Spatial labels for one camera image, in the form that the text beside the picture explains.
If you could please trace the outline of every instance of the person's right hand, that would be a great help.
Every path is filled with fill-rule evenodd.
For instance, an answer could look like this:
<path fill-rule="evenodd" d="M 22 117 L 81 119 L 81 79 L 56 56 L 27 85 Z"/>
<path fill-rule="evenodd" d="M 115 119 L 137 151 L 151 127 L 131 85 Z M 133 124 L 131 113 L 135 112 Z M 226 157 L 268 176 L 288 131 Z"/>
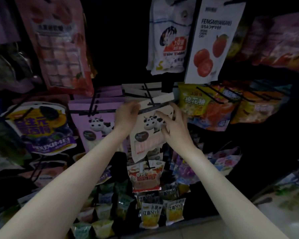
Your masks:
<path fill-rule="evenodd" d="M 157 111 L 158 114 L 166 122 L 166 126 L 162 126 L 162 133 L 165 136 L 167 143 L 181 157 L 184 157 L 187 151 L 195 148 L 195 145 L 189 135 L 187 129 L 187 116 L 183 113 L 175 103 L 170 104 L 175 110 L 175 121 L 169 116 Z"/>

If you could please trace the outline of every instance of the hand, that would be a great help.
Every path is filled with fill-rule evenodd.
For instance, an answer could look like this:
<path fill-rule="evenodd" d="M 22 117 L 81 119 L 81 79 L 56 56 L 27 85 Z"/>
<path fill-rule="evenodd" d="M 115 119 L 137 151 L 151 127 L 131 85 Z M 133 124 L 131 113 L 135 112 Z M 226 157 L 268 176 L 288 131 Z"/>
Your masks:
<path fill-rule="evenodd" d="M 121 105 L 115 113 L 114 130 L 127 137 L 134 128 L 141 105 L 138 101 L 130 101 Z"/>
<path fill-rule="evenodd" d="M 187 115 L 182 112 L 175 103 L 171 103 L 170 105 L 175 110 L 175 121 L 160 111 L 156 111 L 156 114 L 163 118 L 167 128 L 170 130 L 170 132 L 168 132 L 166 126 L 162 126 L 162 133 L 165 136 L 167 143 L 181 157 L 185 157 L 187 151 L 195 148 L 187 129 Z"/>

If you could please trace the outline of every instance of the black oval label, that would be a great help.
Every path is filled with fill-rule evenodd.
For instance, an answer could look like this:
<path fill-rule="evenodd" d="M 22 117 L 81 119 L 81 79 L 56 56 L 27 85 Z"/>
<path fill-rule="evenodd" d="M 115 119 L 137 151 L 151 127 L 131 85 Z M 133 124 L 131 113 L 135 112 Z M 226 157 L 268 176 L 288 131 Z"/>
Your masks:
<path fill-rule="evenodd" d="M 84 131 L 83 136 L 88 140 L 88 141 L 94 141 L 96 140 L 96 135 L 92 131 Z"/>
<path fill-rule="evenodd" d="M 135 135 L 135 140 L 138 142 L 144 142 L 146 139 L 148 139 L 148 137 L 148 132 L 139 132 Z"/>

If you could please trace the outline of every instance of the person's left hand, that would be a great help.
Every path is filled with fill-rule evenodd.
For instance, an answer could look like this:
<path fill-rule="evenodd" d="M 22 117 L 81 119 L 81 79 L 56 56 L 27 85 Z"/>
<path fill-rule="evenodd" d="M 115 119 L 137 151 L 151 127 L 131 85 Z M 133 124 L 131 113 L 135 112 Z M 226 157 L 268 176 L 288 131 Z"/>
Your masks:
<path fill-rule="evenodd" d="M 114 130 L 127 137 L 135 126 L 140 107 L 138 101 L 129 101 L 121 105 L 115 113 Z"/>

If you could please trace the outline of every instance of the cartoon cow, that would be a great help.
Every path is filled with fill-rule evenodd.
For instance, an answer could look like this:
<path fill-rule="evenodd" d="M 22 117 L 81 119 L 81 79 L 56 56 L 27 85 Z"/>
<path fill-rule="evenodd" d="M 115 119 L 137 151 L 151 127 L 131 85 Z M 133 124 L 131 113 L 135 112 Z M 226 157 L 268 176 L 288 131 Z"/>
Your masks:
<path fill-rule="evenodd" d="M 89 123 L 93 131 L 102 132 L 102 137 L 105 137 L 114 129 L 114 122 L 103 122 L 101 118 L 93 118 L 89 120 Z"/>
<path fill-rule="evenodd" d="M 154 133 L 159 132 L 162 128 L 162 124 L 165 124 L 162 118 L 158 117 L 154 114 L 154 116 L 150 116 L 149 118 L 144 117 L 144 129 L 151 130 L 154 128 Z"/>

